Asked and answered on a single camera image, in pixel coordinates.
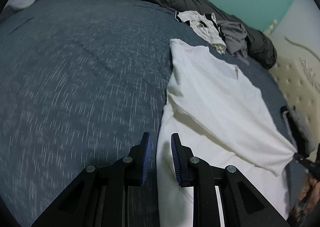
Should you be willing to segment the person's right hand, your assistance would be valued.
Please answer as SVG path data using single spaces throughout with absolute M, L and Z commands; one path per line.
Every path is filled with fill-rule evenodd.
M 320 226 L 319 180 L 308 174 L 299 194 L 298 202 L 289 213 L 290 226 Z

